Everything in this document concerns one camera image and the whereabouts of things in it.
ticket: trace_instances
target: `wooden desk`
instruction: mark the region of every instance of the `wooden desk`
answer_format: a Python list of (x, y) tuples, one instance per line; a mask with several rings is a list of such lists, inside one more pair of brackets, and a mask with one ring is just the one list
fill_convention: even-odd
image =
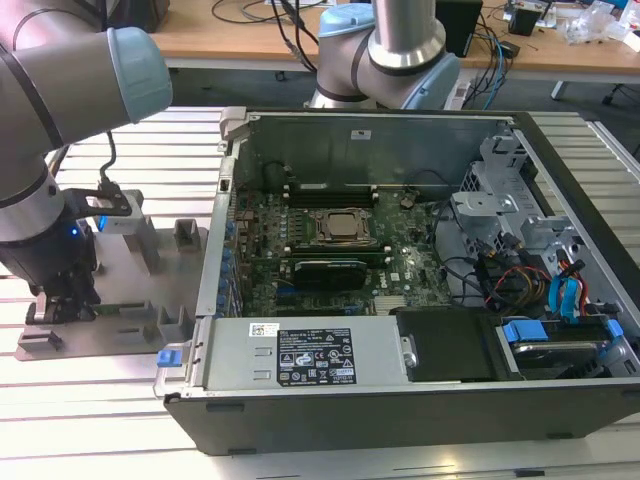
[[(224, 17), (246, 20), (239, 6), (248, 0), (225, 0), (217, 12)], [(167, 58), (169, 66), (183, 68), (236, 68), (249, 70), (303, 70), (282, 42), (276, 25), (235, 25), (211, 15), (214, 0), (171, 0), (165, 25), (154, 34), (154, 40)], [(640, 54), (617, 41), (602, 44), (567, 45), (562, 35), (550, 29), (536, 29), (531, 37), (505, 34), (507, 24), (493, 18), (491, 8), (503, 0), (485, 0), (483, 12), (488, 24), (501, 40), (521, 47), (510, 78), (608, 83), (640, 83)], [(257, 5), (256, 15), (271, 16), (269, 6)], [(312, 32), (318, 30), (323, 8), (310, 8), (302, 13)], [(285, 27), (293, 39), (293, 28)], [(305, 51), (317, 60), (317, 47), (303, 36)], [(463, 69), (473, 73), (486, 68), (489, 51), (483, 42), (473, 41)]]

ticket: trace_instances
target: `gray robot arm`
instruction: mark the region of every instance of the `gray robot arm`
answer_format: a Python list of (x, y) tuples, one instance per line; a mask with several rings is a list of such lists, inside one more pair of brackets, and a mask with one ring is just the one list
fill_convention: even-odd
[(373, 0), (321, 17), (314, 108), (438, 109), (460, 72), (435, 0)]
[[(93, 233), (78, 220), (131, 211), (108, 179), (95, 191), (60, 191), (44, 155), (138, 122), (172, 99), (169, 72), (146, 33), (81, 30), (71, 32), (71, 42), (0, 50), (0, 262), (44, 299), (34, 304), (28, 322), (91, 314), (90, 306), (100, 303), (93, 289)], [(50, 36), (42, 31), (41, 38)], [(112, 206), (92, 207), (90, 196)]]

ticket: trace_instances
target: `robotic arm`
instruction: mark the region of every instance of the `robotic arm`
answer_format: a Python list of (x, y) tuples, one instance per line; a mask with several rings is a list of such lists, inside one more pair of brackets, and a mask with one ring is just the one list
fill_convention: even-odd
[[(91, 318), (91, 305), (100, 303), (93, 233), (81, 219), (126, 216), (131, 207), (106, 178), (98, 190), (60, 191), (44, 155), (164, 110), (172, 90), (164, 60), (142, 30), (90, 33), (99, 27), (65, 2), (78, 17), (43, 14), (16, 37), (14, 20), (24, 11), (12, 15), (27, 3), (34, 2), (9, 2), (2, 16), (9, 28), (0, 28), (0, 262), (37, 297), (28, 323), (62, 323)], [(9, 53), (15, 38), (18, 46), (57, 43)], [(108, 207), (91, 206), (91, 197)]]
[(460, 73), (435, 0), (339, 5), (322, 14), (318, 38), (314, 108), (439, 109)]
[[(9, 51), (70, 40), (101, 27), (101, 0), (0, 0), (0, 44)], [(107, 0), (109, 24), (154, 31), (169, 0)]]

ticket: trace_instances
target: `slotted aluminum surface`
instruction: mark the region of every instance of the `slotted aluminum surface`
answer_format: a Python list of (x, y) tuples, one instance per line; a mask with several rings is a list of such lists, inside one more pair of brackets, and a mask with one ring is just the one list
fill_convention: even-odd
[[(594, 206), (640, 264), (640, 167), (599, 122), (574, 113), (535, 113), (549, 139)], [(541, 175), (538, 186), (559, 215), (564, 213)]]
[[(171, 226), (177, 217), (193, 216), (208, 227), (220, 164), (218, 119), (219, 109), (174, 108), (115, 132), (119, 158), (110, 176), (124, 188), (138, 187), (144, 192), (143, 210), (157, 226)], [(565, 120), (555, 117), (555, 121)], [(584, 138), (559, 135), (558, 125), (541, 123), (553, 130), (548, 133), (558, 148), (587, 148), (588, 144), (594, 154), (605, 153), (602, 142), (586, 135), (579, 118), (566, 121), (576, 125), (565, 127), (577, 128), (575, 133), (582, 132)], [(73, 147), (58, 177), (62, 186), (95, 185), (97, 169), (108, 155), (104, 135)], [(630, 192), (635, 191), (632, 187), (627, 187)], [(526, 468), (543, 469), (554, 478), (638, 478), (640, 416), (582, 440), (206, 457), (153, 397), (153, 355), (14, 360), (28, 301), (23, 282), (0, 280), (3, 480), (60, 475), (65, 479), (154, 475), (234, 480), (514, 478), (515, 469)], [(371, 415), (375, 421), (376, 412)]]

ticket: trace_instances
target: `blue tab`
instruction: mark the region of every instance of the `blue tab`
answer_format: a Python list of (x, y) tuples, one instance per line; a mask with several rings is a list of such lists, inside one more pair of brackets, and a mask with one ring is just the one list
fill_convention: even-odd
[(580, 283), (574, 278), (567, 278), (567, 286), (564, 287), (562, 303), (560, 304), (560, 315), (569, 319), (571, 325), (576, 325), (578, 319), (575, 316), (576, 300), (578, 298), (578, 287)]
[(180, 350), (160, 350), (156, 358), (156, 364), (161, 368), (181, 367), (182, 351)]
[[(558, 297), (560, 296), (560, 288), (565, 285), (564, 292), (562, 293), (562, 300), (558, 305)], [(576, 299), (578, 296), (578, 287), (580, 283), (574, 278), (565, 278), (556, 275), (551, 280), (549, 285), (549, 308), (551, 313), (560, 311), (560, 316), (569, 320), (569, 323), (575, 325), (578, 323), (578, 319), (575, 316)]]
[(511, 320), (502, 327), (502, 330), (509, 343), (545, 342), (549, 340), (540, 320)]
[(607, 320), (607, 328), (609, 329), (609, 332), (611, 333), (611, 336), (613, 338), (622, 337), (624, 335), (622, 327), (617, 320)]

